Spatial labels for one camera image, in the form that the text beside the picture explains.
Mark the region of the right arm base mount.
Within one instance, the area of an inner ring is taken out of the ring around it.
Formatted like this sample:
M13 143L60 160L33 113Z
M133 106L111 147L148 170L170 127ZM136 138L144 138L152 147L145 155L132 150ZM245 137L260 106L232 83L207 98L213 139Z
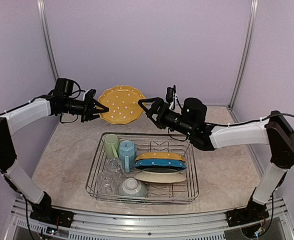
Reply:
M245 225L269 217L266 206L235 208L227 211L225 215L229 227Z

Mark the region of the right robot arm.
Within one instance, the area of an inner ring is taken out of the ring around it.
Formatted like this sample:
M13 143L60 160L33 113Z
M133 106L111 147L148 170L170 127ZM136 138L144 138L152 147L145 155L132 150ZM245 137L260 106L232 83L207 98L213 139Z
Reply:
M159 129L184 134L201 151L253 144L270 147L270 164L242 212L247 222L262 214L269 197L294 165L294 130L285 115L276 110L247 122L213 124L205 121L207 106L197 98L185 99L181 113L170 110L169 104L159 97L141 99L138 105Z

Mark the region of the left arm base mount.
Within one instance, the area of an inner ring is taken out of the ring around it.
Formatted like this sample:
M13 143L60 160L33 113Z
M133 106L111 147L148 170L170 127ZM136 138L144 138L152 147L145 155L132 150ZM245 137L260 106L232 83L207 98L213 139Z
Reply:
M49 209L33 209L30 218L58 227L70 228L74 215L72 211L50 207Z

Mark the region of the blue polka dot plate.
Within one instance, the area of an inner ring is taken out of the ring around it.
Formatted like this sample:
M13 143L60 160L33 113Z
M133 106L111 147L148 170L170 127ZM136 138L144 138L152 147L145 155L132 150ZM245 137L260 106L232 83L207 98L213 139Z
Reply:
M184 162L174 159L150 158L138 160L135 163L135 168L139 170L144 169L172 169L176 171L183 171L187 169Z

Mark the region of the yellow polka dot plate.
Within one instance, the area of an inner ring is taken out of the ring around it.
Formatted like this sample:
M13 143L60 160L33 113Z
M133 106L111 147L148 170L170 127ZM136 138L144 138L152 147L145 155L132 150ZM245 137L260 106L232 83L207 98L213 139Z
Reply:
M183 155L174 153L174 152L145 152L139 154L135 161L144 160L144 159L166 159L166 160L177 160L181 162L186 162L186 159Z
M105 90L99 97L99 103L109 108L101 113L100 118L117 125L126 125L137 120L143 113L138 100L145 96L137 88L129 85L118 85Z

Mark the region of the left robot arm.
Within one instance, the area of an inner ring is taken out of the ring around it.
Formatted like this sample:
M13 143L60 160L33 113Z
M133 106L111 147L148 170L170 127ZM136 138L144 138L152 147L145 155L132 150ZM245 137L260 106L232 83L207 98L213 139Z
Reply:
M88 122L108 112L108 107L94 99L94 89L85 91L82 100L73 97L74 85L76 82L72 79L58 78L55 88L48 94L0 113L0 173L31 204L35 219L53 224L58 215L52 207L51 197L33 182L19 164L12 137L26 126L49 116L71 114L80 116L81 122Z

